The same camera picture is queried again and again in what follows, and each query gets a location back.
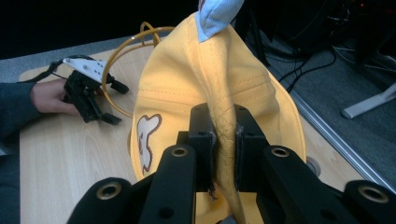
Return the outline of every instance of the human hand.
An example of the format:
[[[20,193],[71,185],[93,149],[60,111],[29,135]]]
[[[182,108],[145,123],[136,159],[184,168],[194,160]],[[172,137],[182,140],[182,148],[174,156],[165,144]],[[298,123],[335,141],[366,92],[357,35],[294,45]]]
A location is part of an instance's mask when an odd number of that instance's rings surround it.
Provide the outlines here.
[[[30,92],[33,105],[40,113],[65,113],[78,115],[76,107],[63,101],[66,96],[64,83],[66,79],[55,79],[37,83]]]

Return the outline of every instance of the white cartoon figure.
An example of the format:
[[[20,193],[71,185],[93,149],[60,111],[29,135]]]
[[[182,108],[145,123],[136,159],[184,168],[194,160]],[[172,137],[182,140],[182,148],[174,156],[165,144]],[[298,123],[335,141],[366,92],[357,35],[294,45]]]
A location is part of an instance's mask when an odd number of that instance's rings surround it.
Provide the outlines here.
[[[137,142],[143,173],[149,171],[152,162],[149,137],[160,127],[161,121],[161,115],[154,115],[151,118],[145,115],[137,122]]]

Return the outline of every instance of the wooden table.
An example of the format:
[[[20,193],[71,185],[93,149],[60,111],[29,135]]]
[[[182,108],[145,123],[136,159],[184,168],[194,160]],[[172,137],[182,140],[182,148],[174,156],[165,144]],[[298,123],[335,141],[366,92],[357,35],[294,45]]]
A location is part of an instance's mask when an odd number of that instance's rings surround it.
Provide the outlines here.
[[[130,87],[126,95],[108,88],[115,103],[132,112],[141,71],[152,47],[134,50],[116,61],[110,74]],[[107,60],[111,51],[92,55]],[[23,73],[20,80],[35,77],[47,67]],[[62,65],[57,74],[68,76]],[[127,141],[131,119],[97,97],[103,112],[122,118],[113,126],[84,123],[81,117],[50,115],[35,120],[21,131],[21,223],[65,223],[85,192],[97,181],[121,177],[136,181]],[[346,182],[362,177],[302,118],[307,155],[320,165],[320,179],[343,190]]]

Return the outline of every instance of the yellow fabric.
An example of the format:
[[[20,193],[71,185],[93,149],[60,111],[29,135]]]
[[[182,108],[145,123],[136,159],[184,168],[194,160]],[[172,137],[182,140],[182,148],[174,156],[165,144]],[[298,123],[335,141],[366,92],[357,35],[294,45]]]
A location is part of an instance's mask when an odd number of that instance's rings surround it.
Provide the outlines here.
[[[176,143],[179,131],[189,129],[191,108],[202,103],[209,105],[218,137],[219,199],[212,202],[207,193],[197,194],[196,221],[216,223],[233,215],[238,223],[257,223],[261,216],[252,194],[239,194],[234,187],[233,104],[250,111],[271,145],[289,147],[305,161],[304,134],[290,96],[231,26],[199,43],[192,14],[150,55],[139,82],[130,140],[136,177],[156,171],[163,151]]]

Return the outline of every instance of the white object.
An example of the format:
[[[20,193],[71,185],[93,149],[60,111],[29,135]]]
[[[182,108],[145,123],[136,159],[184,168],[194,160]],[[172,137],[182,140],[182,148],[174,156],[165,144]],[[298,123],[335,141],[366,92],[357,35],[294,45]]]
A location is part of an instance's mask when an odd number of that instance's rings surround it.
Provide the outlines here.
[[[103,70],[105,69],[106,61],[65,58],[64,63],[75,68],[85,76],[102,83]]]
[[[347,109],[344,109],[341,114],[346,118],[346,119],[353,119],[356,116],[367,112],[373,108],[376,108],[386,102],[389,102],[393,99],[396,98],[396,83],[391,85],[387,90],[384,92],[372,96],[368,98],[367,100],[364,100],[358,104],[352,105],[348,107]]]

